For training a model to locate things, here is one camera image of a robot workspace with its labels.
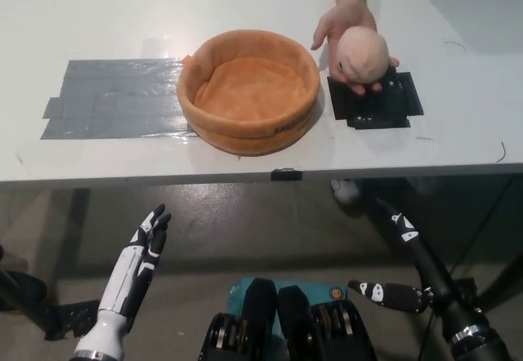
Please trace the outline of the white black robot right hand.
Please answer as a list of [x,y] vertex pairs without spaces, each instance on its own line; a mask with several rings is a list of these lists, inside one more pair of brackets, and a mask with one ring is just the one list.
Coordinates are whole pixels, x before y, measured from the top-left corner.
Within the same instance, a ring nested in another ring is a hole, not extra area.
[[430,308],[442,319],[443,336],[451,341],[457,335],[470,335],[473,327],[487,325],[485,316],[468,305],[435,253],[423,241],[408,218],[393,212],[400,241],[408,248],[422,286],[351,280],[347,286],[382,307],[410,314]]

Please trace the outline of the bare person hand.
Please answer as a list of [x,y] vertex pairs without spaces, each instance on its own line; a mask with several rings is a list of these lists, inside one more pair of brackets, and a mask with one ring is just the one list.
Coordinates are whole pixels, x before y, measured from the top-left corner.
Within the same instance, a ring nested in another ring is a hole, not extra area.
[[377,31],[370,10],[358,2],[343,2],[327,11],[313,35],[313,50],[328,46],[331,78],[362,96],[382,90],[380,79],[399,61],[390,56],[385,38]]

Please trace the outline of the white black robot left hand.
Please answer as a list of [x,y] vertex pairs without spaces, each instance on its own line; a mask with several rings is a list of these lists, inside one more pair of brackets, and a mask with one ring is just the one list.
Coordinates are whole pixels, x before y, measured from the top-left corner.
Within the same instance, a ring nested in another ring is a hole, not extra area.
[[122,360],[131,331],[167,240],[171,215],[156,207],[121,251],[99,304],[96,323],[81,337],[74,360]]

